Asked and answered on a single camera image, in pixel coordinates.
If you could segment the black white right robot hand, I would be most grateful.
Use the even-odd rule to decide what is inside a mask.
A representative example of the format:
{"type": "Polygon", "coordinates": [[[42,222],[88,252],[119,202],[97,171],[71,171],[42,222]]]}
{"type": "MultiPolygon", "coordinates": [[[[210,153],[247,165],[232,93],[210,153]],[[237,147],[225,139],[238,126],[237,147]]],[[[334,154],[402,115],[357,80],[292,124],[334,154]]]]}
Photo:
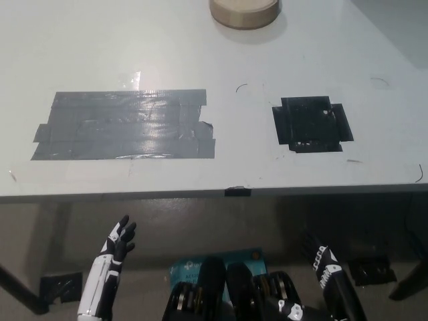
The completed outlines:
{"type": "Polygon", "coordinates": [[[327,312],[297,303],[295,300],[268,300],[273,320],[366,320],[362,304],[331,248],[306,232],[302,251],[316,274],[327,312]]]}

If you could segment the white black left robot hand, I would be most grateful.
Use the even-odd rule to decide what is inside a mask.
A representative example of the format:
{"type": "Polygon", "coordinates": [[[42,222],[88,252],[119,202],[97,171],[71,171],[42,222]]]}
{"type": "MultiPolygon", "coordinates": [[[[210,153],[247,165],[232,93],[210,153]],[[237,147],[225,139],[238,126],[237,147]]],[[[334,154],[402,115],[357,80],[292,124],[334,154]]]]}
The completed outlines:
{"type": "Polygon", "coordinates": [[[77,320],[111,320],[124,260],[135,244],[136,223],[125,215],[112,229],[93,261],[82,293],[77,320]]]}

